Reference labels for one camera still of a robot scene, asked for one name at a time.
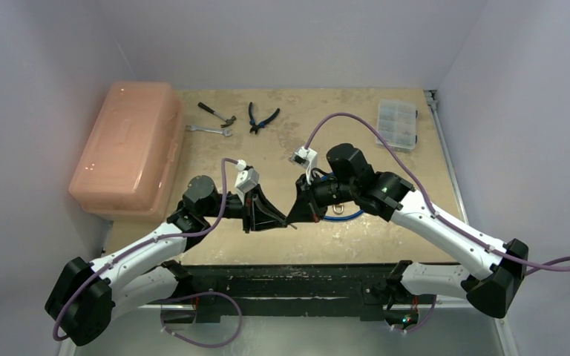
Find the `blue cable lock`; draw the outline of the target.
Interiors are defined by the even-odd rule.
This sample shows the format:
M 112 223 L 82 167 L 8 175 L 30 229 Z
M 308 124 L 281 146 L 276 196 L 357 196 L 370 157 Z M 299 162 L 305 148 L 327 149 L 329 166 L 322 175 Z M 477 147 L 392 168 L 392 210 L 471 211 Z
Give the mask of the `blue cable lock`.
M 322 182 L 335 179 L 333 172 L 322 171 L 320 168 L 313 168 L 312 172 L 313 172 L 313 175 L 315 177 L 317 177 Z M 333 207 L 331 208 L 331 210 L 332 210 L 332 214 L 325 215 L 324 221 L 327 221 L 330 223 L 345 223 L 345 222 L 349 222 L 349 221 L 352 221 L 352 220 L 360 217 L 364 213 L 362 210 L 359 210 L 353 214 L 343 213 L 342 215 L 335 215 L 333 212 Z

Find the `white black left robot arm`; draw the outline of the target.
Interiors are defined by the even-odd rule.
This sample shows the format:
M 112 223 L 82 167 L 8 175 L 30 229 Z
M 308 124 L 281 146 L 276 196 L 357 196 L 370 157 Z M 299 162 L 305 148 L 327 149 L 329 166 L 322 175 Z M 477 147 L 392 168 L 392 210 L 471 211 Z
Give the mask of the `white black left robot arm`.
M 240 220 L 246 233 L 287 226 L 286 216 L 265 196 L 252 170 L 238 174 L 234 192 L 219 192 L 211 177 L 194 177 L 176 210 L 152 232 L 119 251 L 90 262 L 76 257 L 62 269 L 45 304 L 53 338 L 84 346 L 111 321 L 150 302 L 232 298 L 194 287 L 175 257 L 193 248 L 222 219 Z

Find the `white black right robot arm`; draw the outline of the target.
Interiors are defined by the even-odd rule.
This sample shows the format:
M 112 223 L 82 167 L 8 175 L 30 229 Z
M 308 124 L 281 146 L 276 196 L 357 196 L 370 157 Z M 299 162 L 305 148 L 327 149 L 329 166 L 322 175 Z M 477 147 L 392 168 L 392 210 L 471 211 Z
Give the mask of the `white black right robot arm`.
M 435 205 L 406 179 L 374 171 L 360 149 L 342 143 L 329 150 L 332 176 L 317 175 L 317 153 L 301 147 L 290 162 L 305 172 L 295 183 L 288 223 L 317 223 L 331 205 L 354 202 L 364 213 L 410 230 L 454 258 L 454 263 L 403 262 L 387 281 L 389 296 L 437 294 L 467 300 L 489 317 L 506 316 L 526 273 L 529 247 L 505 243 L 458 220 Z

